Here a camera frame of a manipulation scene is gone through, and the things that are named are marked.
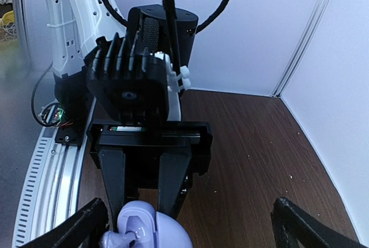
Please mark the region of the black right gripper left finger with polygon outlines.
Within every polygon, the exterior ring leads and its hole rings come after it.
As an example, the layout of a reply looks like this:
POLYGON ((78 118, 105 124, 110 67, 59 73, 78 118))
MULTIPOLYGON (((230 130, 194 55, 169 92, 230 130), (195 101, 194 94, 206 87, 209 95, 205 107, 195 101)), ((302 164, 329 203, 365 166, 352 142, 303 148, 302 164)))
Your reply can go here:
POLYGON ((107 207, 96 197, 59 226, 23 247, 99 247, 107 226, 107 207))

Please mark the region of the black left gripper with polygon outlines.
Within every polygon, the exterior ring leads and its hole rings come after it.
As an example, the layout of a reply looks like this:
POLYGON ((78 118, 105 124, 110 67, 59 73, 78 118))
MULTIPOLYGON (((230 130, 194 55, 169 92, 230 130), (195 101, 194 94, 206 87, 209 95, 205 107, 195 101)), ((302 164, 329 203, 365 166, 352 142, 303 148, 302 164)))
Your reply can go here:
POLYGON ((213 135, 207 122, 141 127, 97 119, 89 125, 87 136, 91 157, 103 176, 114 231, 125 204, 126 156, 129 184, 158 186, 158 210, 173 219, 177 219, 186 197, 186 193, 181 194, 186 175, 204 175, 210 166, 213 135), (180 148, 185 145, 190 149, 180 148))

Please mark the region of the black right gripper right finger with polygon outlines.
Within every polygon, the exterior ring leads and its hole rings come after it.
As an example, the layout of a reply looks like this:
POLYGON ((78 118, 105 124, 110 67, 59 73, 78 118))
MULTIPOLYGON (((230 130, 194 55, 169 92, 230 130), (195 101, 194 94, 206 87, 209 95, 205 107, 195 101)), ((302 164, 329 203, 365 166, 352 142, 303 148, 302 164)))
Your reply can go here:
POLYGON ((313 218, 285 197, 279 197, 271 212, 276 247, 364 247, 313 218))

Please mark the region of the lilac earbud charging case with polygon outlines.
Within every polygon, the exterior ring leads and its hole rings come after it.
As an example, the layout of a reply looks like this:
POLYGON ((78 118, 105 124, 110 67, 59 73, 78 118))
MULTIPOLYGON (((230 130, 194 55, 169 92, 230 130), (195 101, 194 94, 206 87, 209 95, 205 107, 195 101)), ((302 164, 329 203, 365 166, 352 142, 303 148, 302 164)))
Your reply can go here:
POLYGON ((117 233, 143 232, 146 237, 134 247, 192 247, 187 231, 173 218, 144 201, 132 201, 121 209, 117 233))

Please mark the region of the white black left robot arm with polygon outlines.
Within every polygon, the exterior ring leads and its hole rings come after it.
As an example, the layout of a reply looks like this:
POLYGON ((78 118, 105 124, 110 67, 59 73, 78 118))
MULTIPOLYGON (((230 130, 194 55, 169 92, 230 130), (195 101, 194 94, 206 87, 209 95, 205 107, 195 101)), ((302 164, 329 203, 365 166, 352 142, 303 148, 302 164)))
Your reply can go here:
POLYGON ((46 4, 56 102, 36 120, 56 129, 57 144, 90 143, 113 219, 140 189, 156 189, 159 212, 176 219, 211 159, 210 125, 182 118, 198 17, 174 0, 127 17, 115 0, 46 4))

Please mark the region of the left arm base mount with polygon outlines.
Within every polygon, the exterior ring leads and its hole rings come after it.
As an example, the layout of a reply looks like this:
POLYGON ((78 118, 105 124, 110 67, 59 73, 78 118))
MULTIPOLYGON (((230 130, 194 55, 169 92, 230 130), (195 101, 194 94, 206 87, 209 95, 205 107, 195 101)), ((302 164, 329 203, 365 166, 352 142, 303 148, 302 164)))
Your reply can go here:
POLYGON ((58 144, 80 146, 86 135, 86 124, 82 121, 73 122, 71 125, 59 127, 55 136, 58 144))

